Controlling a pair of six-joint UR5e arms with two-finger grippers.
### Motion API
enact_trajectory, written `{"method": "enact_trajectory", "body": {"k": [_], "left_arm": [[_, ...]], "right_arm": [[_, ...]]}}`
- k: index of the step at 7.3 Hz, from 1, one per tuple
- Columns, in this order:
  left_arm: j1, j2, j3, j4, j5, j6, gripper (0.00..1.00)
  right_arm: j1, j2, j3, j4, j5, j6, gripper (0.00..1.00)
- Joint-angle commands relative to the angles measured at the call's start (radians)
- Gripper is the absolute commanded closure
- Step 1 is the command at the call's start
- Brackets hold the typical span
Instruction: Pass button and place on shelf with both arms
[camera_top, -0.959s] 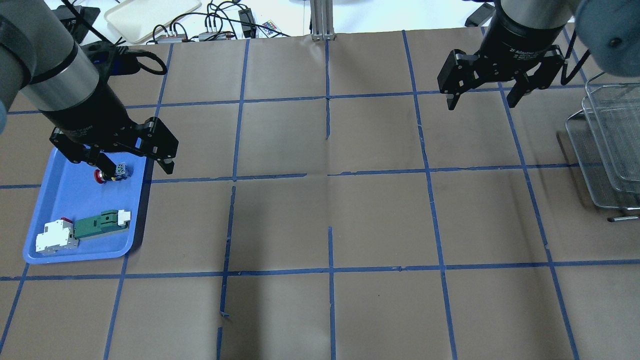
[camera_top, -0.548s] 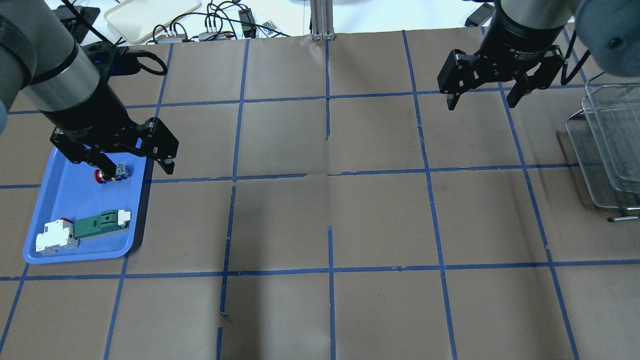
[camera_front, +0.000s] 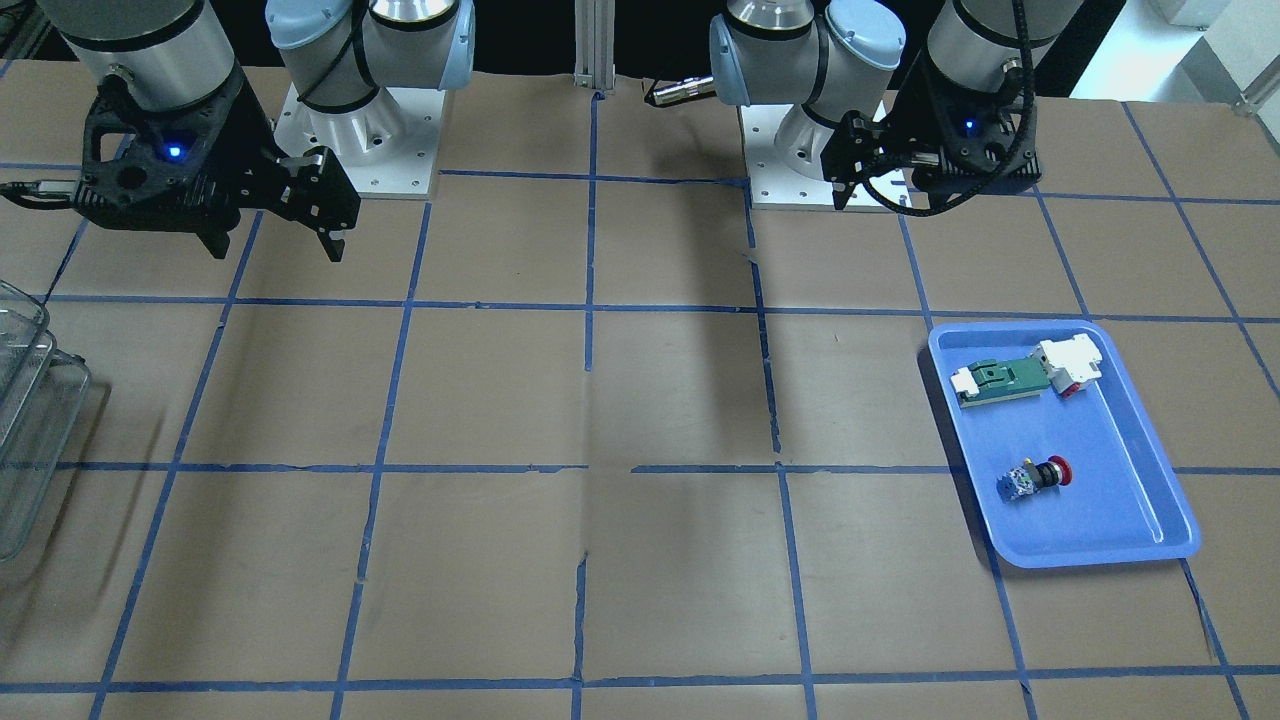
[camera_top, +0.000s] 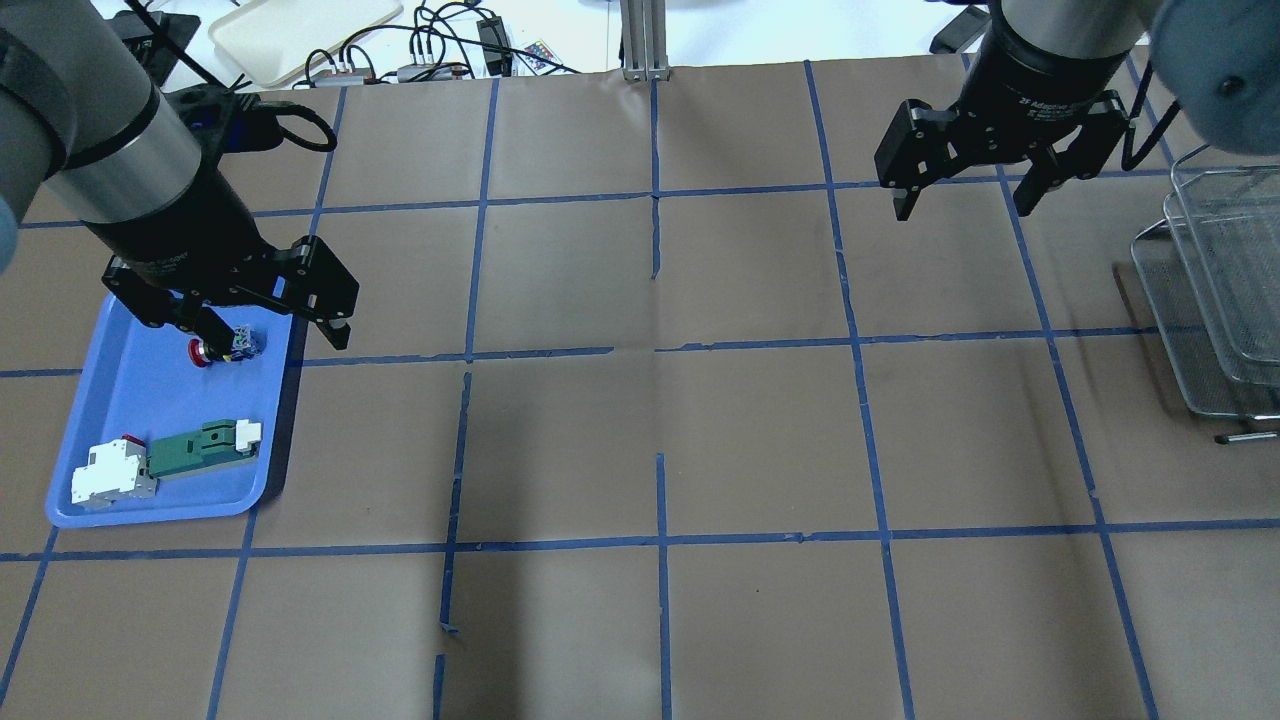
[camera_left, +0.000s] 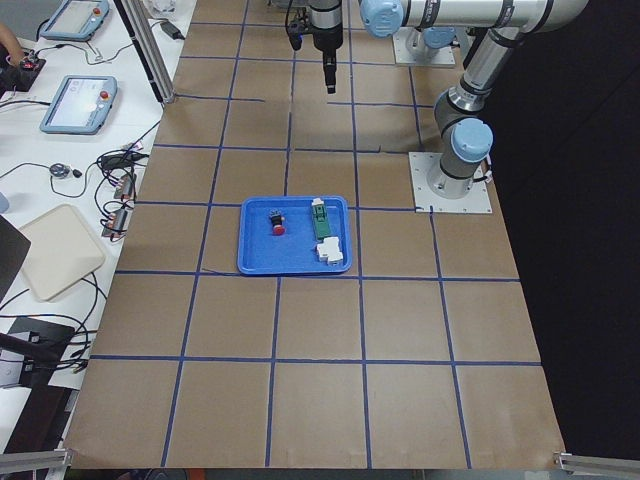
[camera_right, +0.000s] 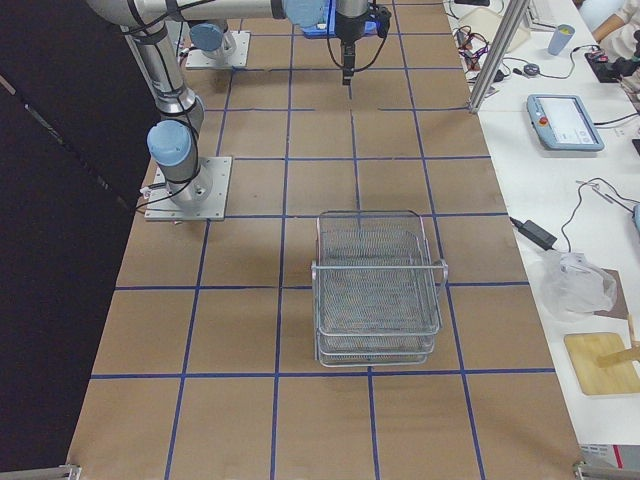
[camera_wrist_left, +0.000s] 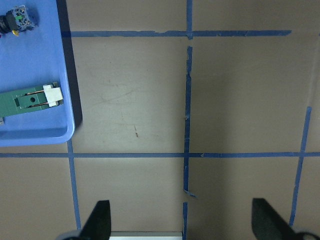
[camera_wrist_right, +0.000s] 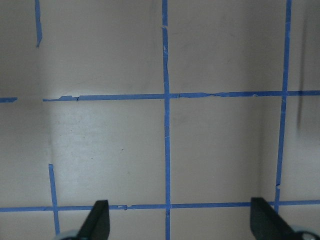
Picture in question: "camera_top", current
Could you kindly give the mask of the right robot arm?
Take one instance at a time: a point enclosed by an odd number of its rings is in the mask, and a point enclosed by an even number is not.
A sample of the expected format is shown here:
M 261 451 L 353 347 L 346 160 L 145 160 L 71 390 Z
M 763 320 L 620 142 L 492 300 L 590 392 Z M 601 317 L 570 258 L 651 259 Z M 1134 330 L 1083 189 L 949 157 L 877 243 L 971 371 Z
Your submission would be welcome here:
M 957 99 L 900 104 L 874 154 L 905 222 L 922 191 L 973 167 L 1028 165 L 1019 215 L 1115 149 L 1132 170 L 1185 115 L 1225 152 L 1277 152 L 1275 1 L 989 1 Z

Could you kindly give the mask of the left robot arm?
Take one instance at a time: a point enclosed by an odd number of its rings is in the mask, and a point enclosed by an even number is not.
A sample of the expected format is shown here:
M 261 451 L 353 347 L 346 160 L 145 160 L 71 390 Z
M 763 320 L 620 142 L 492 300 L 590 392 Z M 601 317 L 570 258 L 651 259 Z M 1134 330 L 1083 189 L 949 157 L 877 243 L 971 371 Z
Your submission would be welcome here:
M 216 81 L 166 94 L 87 1 L 5 1 L 1 18 L 4 265 L 47 186 L 110 249 L 108 291 L 143 325 L 192 334 L 197 355 L 234 357 L 218 315 L 234 306 L 300 316 L 348 346 L 352 273 L 317 236 L 269 243 L 219 168 L 285 141 L 332 152 L 330 123 Z

